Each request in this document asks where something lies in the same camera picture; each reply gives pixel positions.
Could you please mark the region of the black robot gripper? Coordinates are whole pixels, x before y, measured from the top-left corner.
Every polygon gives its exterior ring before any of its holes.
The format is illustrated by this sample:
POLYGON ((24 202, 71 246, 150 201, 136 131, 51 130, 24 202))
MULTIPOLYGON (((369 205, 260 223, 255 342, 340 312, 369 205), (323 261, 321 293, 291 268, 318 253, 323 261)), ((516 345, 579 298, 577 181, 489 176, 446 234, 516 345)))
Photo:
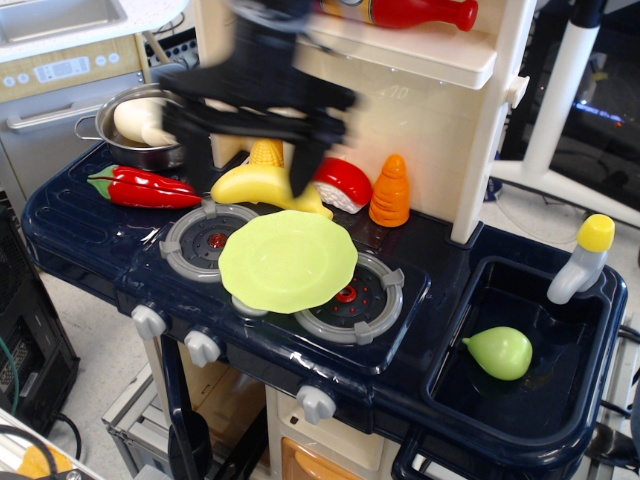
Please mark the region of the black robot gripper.
POLYGON ((161 78, 176 95, 162 125, 186 150, 185 178, 198 194, 210 189, 210 133, 276 138, 294 147, 289 168, 292 196, 300 197, 325 151, 342 140, 355 93, 295 66, 297 40, 312 12, 309 1, 229 1, 232 47, 219 63, 161 78))

